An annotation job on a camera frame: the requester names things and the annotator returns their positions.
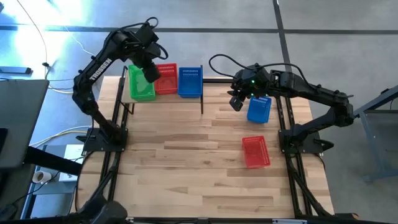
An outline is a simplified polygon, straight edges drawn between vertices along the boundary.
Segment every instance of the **desk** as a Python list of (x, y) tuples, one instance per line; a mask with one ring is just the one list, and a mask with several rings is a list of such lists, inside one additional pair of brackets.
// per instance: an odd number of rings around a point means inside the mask
[[(118, 82), (119, 77), (105, 77), (99, 94), (99, 108), (109, 119)], [(250, 123), (249, 102), (233, 111), (228, 89), (229, 84), (204, 84), (203, 115), (195, 103), (135, 105), (114, 195), (130, 217), (294, 217), (275, 99), (269, 123)], [(308, 100), (294, 98), (292, 105), (297, 123), (312, 119)], [(258, 135), (266, 139), (271, 166), (246, 169), (241, 139)], [(103, 156), (94, 153), (83, 168), (80, 206), (98, 185)], [(314, 155), (302, 156), (310, 190), (333, 213), (322, 163)], [(299, 190), (298, 195), (304, 208)]]

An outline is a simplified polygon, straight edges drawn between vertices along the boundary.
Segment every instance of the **wooden table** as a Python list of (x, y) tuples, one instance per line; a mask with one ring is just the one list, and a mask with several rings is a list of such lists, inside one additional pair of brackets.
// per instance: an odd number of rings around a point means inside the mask
[[(99, 94), (99, 108), (109, 119), (118, 81), (119, 77), (105, 77)], [(235, 112), (229, 105), (228, 89), (227, 84), (204, 84), (203, 115), (197, 103), (135, 105), (134, 115), (127, 121), (128, 146), (122, 154), (114, 195), (130, 217), (294, 217), (277, 137), (275, 99), (269, 122), (251, 123), (246, 119), (249, 102)], [(297, 123), (312, 119), (308, 100), (294, 98), (292, 105)], [(266, 139), (271, 166), (246, 169), (241, 139), (258, 135)], [(103, 156), (94, 153), (84, 166), (80, 206), (98, 185)], [(322, 163), (314, 155), (302, 156), (308, 187), (333, 213)], [(299, 190), (298, 195), (304, 211)]]

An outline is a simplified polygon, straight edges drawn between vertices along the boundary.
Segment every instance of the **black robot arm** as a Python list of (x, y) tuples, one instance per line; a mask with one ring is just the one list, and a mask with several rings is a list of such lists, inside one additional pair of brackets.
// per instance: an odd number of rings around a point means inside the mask
[[(354, 121), (353, 106), (349, 103), (347, 94), (309, 84), (304, 77), (292, 72), (271, 70), (268, 73), (264, 66), (251, 65), (235, 74), (231, 88), (233, 90), (228, 92), (232, 95), (229, 103), (236, 111), (241, 109), (246, 98), (266, 95), (302, 97), (330, 106), (325, 115), (305, 124), (295, 124), (290, 130), (280, 131), (281, 148), (286, 152), (297, 150), (310, 134), (330, 126), (348, 126)], [(331, 142), (317, 141), (322, 145), (323, 151), (333, 147)]]
[(156, 43), (159, 38), (152, 30), (154, 26), (151, 26), (148, 20), (140, 23), (142, 26), (136, 33), (126, 31), (126, 27), (109, 33), (104, 41), (102, 50), (97, 56), (92, 56), (92, 61), (84, 70), (79, 70), (80, 74), (74, 78), (73, 100), (82, 112), (92, 116), (99, 124), (100, 132), (107, 142), (116, 144), (120, 142), (121, 130), (112, 121), (107, 120), (99, 111), (92, 86), (117, 59), (123, 62), (130, 59), (134, 65), (142, 68), (148, 82), (154, 82), (160, 77), (152, 59), (156, 57), (162, 58), (160, 56), (161, 49), (165, 52), (166, 58), (168, 55), (163, 47)]

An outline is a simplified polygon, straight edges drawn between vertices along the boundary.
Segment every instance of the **gray floor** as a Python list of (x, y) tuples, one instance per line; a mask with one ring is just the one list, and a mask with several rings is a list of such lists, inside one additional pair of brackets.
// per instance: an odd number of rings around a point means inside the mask
[[(15, 1), (2, 1), (0, 25), (30, 24)], [(52, 26), (118, 27), (140, 22), (149, 16), (160, 19), (166, 28), (253, 28), (276, 29), (272, 0), (150, 0), (127, 1), (32, 1), (21, 0), (36, 23)], [(323, 30), (397, 30), (397, 1), (380, 0), (279, 0), (285, 29)], [(73, 32), (86, 50), (99, 51), (107, 33)], [(203, 64), (205, 75), (216, 75), (208, 68), (208, 59), (217, 53), (252, 63), (282, 62), (279, 35), (243, 33), (159, 33), (159, 43), (170, 54), (166, 62), (180, 66)], [(51, 79), (73, 78), (90, 61), (68, 32), (44, 32)], [(398, 35), (313, 35), (287, 34), (290, 61), (299, 65), (311, 83), (353, 94), (350, 101), (358, 108), (386, 88), (398, 83)], [(42, 78), (44, 48), (32, 26), (18, 31), (0, 30), (0, 65), (26, 65), (34, 69), (32, 78)], [(122, 62), (115, 62), (106, 75), (120, 75)], [(227, 60), (215, 66), (227, 73), (239, 68)], [(72, 82), (53, 82), (56, 87), (71, 87)], [(311, 103), (314, 117), (327, 108)], [(70, 95), (49, 90), (32, 137), (39, 141), (63, 129), (88, 125), (90, 118), (75, 106)], [(78, 143), (75, 135), (54, 139), (51, 144)], [(359, 120), (347, 128), (329, 128), (323, 139), (335, 143), (325, 153), (326, 176), (335, 212), (354, 212), (362, 219), (397, 223), (398, 177), (365, 184), (363, 175), (374, 172), (374, 161)], [(70, 203), (62, 196), (38, 198), (35, 217), (58, 215), (65, 209), (45, 208), (49, 200)]]

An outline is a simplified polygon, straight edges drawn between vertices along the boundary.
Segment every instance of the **red basket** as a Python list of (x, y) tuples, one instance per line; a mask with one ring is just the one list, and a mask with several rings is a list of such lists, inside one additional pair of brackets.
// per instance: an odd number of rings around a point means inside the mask
[(242, 138), (242, 145), (247, 168), (266, 167), (271, 164), (263, 136)]
[(157, 94), (177, 93), (177, 64), (156, 65), (160, 73), (160, 78), (155, 81), (155, 91)]

